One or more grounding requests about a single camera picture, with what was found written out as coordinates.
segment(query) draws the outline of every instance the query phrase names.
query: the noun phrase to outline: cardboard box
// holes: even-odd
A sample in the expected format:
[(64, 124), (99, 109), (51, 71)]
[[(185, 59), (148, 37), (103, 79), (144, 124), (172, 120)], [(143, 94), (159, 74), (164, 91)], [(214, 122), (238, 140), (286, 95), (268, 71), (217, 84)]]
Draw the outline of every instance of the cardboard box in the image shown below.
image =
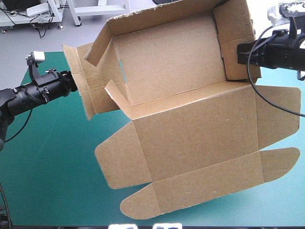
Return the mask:
[[(295, 133), (299, 117), (230, 82), (247, 78), (236, 46), (250, 40), (245, 0), (182, 0), (112, 18), (93, 44), (63, 47), (88, 118), (120, 108), (131, 120), (95, 152), (110, 187), (152, 182), (121, 203), (125, 215), (200, 204), (296, 163), (295, 148), (260, 150)], [(300, 111), (297, 88), (259, 90)]]

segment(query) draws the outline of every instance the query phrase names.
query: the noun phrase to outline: black robotic arm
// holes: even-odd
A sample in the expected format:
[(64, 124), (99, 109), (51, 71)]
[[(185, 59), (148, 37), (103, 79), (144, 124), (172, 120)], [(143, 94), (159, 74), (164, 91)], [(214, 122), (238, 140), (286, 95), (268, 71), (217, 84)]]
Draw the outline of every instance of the black robotic arm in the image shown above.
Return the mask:
[(77, 86), (69, 71), (59, 73), (56, 69), (50, 69), (46, 71), (45, 75), (40, 76), (37, 68), (44, 59), (43, 52), (33, 52), (27, 55), (26, 61), (32, 82), (14, 89), (0, 91), (0, 151), (7, 142), (7, 128), (16, 115), (32, 111), (37, 106), (77, 91)]

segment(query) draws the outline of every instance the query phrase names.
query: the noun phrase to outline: cart wheel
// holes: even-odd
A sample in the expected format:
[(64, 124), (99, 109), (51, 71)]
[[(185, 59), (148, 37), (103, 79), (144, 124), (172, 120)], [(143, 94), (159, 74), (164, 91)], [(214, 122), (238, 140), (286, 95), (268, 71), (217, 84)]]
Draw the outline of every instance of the cart wheel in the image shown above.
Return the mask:
[(77, 26), (81, 26), (81, 17), (77, 17), (77, 18), (78, 18), (78, 20), (80, 21), (80, 24), (77, 25)]

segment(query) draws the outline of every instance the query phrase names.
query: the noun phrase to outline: gray floor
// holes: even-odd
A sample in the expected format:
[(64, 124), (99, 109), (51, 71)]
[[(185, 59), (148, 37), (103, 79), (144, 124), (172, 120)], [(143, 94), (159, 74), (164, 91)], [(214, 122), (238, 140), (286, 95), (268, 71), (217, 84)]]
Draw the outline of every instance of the gray floor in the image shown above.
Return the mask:
[[(78, 6), (96, 5), (97, 0), (76, 0)], [(152, 0), (130, 0), (132, 11), (155, 6)], [(108, 4), (122, 4), (122, 0), (108, 0)], [(69, 9), (62, 24), (64, 30), (48, 30), (40, 39), (32, 27), (15, 28), (0, 34), (0, 90), (20, 85), (27, 70), (24, 57), (32, 51), (62, 51), (61, 45), (79, 46), (93, 42), (102, 25), (112, 15), (82, 17), (82, 26), (74, 25)]]

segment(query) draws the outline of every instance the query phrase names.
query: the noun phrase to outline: teal mat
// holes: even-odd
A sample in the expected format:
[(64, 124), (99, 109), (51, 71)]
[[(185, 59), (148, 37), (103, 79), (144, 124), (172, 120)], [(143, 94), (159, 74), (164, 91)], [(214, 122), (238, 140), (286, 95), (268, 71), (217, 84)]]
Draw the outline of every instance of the teal mat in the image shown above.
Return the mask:
[[(67, 70), (61, 52), (46, 53), (44, 70)], [(24, 82), (29, 81), (26, 75)], [(297, 86), (296, 72), (263, 69), (263, 85)], [(28, 114), (16, 117), (8, 137)], [(305, 119), (300, 131), (269, 149), (298, 147), (305, 152)], [(120, 202), (144, 187), (112, 190), (94, 156), (98, 144), (129, 122), (121, 112), (87, 121), (81, 98), (72, 93), (34, 109), (25, 130), (0, 153), (0, 181), (15, 225), (109, 225), (181, 222), (186, 226), (305, 226), (305, 157), (283, 178), (151, 220), (132, 220)]]

